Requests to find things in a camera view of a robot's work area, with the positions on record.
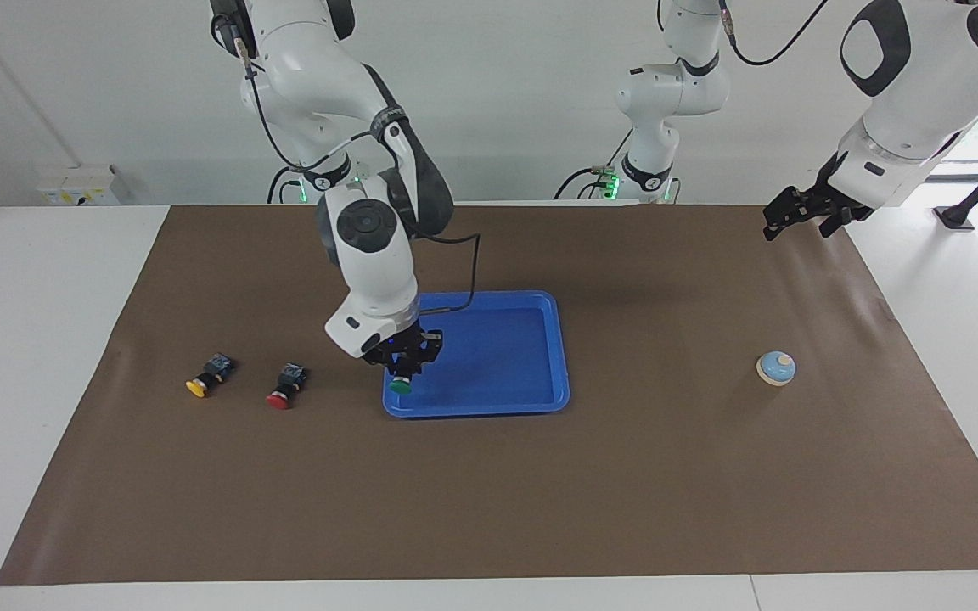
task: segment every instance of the white robot link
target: white robot link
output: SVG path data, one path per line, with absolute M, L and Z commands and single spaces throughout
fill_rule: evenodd
M 615 167 L 621 198 L 665 197 L 680 142 L 669 120 L 715 112 L 730 94 L 726 69 L 719 65 L 718 0 L 671 0 L 666 5 L 663 39 L 677 61 L 630 70 L 617 92 L 617 107 L 632 121 L 632 143 Z
M 826 237 L 864 221 L 978 117 L 978 0 L 873 0 L 840 58 L 873 101 L 814 186 L 787 187 L 766 206 L 768 240 L 815 216 L 827 216 Z
M 350 356 L 388 367 L 408 391 L 411 378 L 442 348 L 442 333 L 419 324 L 410 240 L 447 227 L 453 201 L 445 179 L 383 78 L 339 45 L 356 24 L 349 0 L 210 4 L 222 46 L 244 61 L 245 103 L 290 136 L 301 160 L 294 170 L 306 185 L 325 191 L 318 229 L 350 289 L 327 321 L 327 334 Z M 348 181 L 348 156 L 333 153 L 357 137 L 340 140 L 321 115 L 365 121 L 369 129 L 358 137 L 375 138 L 395 164 Z

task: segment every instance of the table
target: table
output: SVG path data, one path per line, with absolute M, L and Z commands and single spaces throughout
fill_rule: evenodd
M 166 212 L 0 209 L 0 563 Z M 978 455 L 978 238 L 905 209 L 882 210 L 851 232 Z M 0 588 L 0 608 L 98 600 L 124 608 L 967 608 L 978 606 L 978 572 Z

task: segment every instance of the blue round object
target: blue round object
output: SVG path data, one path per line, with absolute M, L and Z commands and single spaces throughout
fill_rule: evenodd
M 788 382 L 795 379 L 796 371 L 798 371 L 798 367 L 795 365 L 795 359 L 792 359 L 787 352 L 779 350 L 768 352 L 767 355 L 761 356 L 761 359 L 757 360 L 757 374 L 772 386 L 787 385 Z

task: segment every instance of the brown tablecloth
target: brown tablecloth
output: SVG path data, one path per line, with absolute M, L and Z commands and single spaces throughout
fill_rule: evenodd
M 558 299 L 573 400 L 407 422 L 323 333 L 312 214 L 171 210 L 0 584 L 978 569 L 978 461 L 843 233 L 459 209 L 479 289 Z M 465 248 L 419 244 L 423 289 L 465 289 Z M 241 368 L 195 399 L 215 351 Z M 278 412 L 287 360 L 314 378 Z

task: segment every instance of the blue plastic tray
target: blue plastic tray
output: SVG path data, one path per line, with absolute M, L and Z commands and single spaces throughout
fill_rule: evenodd
M 422 309 L 459 306 L 467 294 L 422 295 Z M 548 413 L 571 394 L 556 300 L 540 290 L 478 293 L 462 312 L 422 317 L 443 329 L 443 350 L 415 376 L 413 392 L 388 390 L 384 408 L 396 418 Z

